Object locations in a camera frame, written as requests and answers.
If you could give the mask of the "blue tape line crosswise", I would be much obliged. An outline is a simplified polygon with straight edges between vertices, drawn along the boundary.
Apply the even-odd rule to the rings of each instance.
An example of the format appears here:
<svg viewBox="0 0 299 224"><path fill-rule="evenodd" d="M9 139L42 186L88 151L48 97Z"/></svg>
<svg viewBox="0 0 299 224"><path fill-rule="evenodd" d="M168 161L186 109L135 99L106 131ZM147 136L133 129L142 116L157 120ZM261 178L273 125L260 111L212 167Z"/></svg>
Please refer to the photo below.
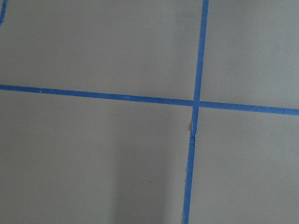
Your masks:
<svg viewBox="0 0 299 224"><path fill-rule="evenodd" d="M15 85L4 85L4 84L0 86L0 89L4 91L17 91L17 92L62 95L62 96L83 97L83 98L99 98L99 99L132 101L132 102L153 103L153 104L163 104L163 105L197 106L202 108L224 109L224 110L235 110L235 111L246 111L246 112L262 112L262 113L283 114L283 115L292 115L292 116L298 116L299 114L299 110L294 108L218 103L218 102L200 101L198 99L188 100L188 99L175 99L175 98L145 97L145 96L124 95L124 94L38 88L38 87L26 87L26 86L15 86Z"/></svg>

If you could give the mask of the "blue tape line lengthwise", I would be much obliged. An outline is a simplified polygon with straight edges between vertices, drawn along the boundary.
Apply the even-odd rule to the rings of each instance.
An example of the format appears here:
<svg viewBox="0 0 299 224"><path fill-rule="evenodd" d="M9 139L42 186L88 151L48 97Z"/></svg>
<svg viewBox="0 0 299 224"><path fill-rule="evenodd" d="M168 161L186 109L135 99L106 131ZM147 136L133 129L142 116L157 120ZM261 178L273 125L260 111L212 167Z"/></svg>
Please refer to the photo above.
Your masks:
<svg viewBox="0 0 299 224"><path fill-rule="evenodd" d="M203 65L204 65L208 7L209 7L209 0L203 0L202 1L202 10L201 10L201 20L200 20L199 47L198 47L198 54L197 54L196 76L195 76L195 83L194 83L191 131L190 131L188 158L187 158L187 166L186 166L183 221L182 221L183 224L189 223L191 194L192 194L193 167L194 167L195 148L196 148L196 134L197 134L197 127L198 127L201 82L202 82Z"/></svg>

